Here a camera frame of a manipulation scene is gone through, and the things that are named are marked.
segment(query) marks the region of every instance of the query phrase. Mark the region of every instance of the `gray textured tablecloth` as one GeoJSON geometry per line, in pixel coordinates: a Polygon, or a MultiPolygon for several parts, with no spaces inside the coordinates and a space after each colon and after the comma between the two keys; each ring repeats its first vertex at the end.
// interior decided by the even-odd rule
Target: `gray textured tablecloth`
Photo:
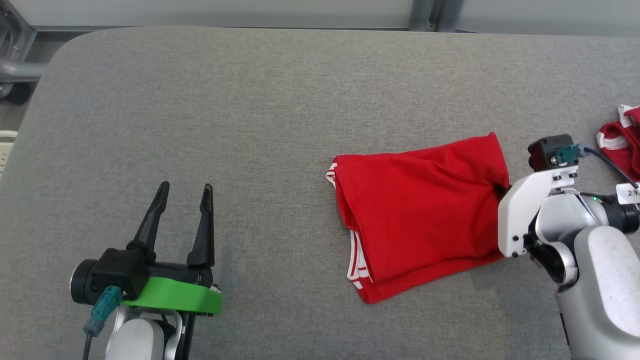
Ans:
{"type": "MultiPolygon", "coordinates": [[[[225,303],[197,320],[192,359],[568,359],[554,285],[528,259],[365,305],[324,173],[336,154],[495,131],[515,181],[530,142],[593,143],[620,103],[640,102],[639,59],[631,38],[166,27],[74,39],[0,180],[0,358],[81,357],[90,307],[71,301],[70,274],[122,248],[169,180],[162,261],[185,261],[214,186],[225,303]]],[[[596,159],[579,174],[583,191],[614,191],[596,159]]]]}

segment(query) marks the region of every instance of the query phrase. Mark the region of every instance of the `white power strip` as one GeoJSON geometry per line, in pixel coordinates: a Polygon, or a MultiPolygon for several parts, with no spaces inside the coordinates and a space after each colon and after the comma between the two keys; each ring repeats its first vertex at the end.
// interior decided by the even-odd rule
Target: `white power strip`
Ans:
{"type": "MultiPolygon", "coordinates": [[[[14,138],[18,136],[17,131],[0,131],[0,138],[14,138]]],[[[13,147],[12,142],[0,142],[0,177],[4,172],[4,166],[6,165],[6,161],[9,159],[9,153],[13,147]]]]}

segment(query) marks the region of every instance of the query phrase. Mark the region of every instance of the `green plastic strip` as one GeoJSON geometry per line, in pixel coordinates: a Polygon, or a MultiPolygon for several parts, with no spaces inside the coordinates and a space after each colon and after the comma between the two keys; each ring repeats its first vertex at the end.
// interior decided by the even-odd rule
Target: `green plastic strip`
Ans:
{"type": "Polygon", "coordinates": [[[154,309],[219,314],[222,295],[204,286],[164,277],[150,277],[136,300],[123,300],[122,303],[154,309]]]}

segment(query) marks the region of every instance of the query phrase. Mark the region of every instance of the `dark red cloth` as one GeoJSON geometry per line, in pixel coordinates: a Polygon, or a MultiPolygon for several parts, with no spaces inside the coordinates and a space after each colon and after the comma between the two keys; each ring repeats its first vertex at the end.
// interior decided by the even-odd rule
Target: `dark red cloth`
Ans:
{"type": "Polygon", "coordinates": [[[340,155],[327,173],[351,230],[348,278],[373,304],[502,258],[494,133],[402,154],[340,155]]]}
{"type": "Polygon", "coordinates": [[[620,105],[620,119],[604,124],[596,135],[600,150],[633,180],[640,181],[640,107],[620,105]]]}

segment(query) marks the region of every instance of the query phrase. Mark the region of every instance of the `white label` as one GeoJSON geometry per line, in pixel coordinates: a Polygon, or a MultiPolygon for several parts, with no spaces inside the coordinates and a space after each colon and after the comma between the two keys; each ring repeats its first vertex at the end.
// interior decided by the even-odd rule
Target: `white label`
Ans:
{"type": "Polygon", "coordinates": [[[618,202],[621,205],[640,203],[640,189],[634,189],[629,183],[617,184],[618,202]]]}

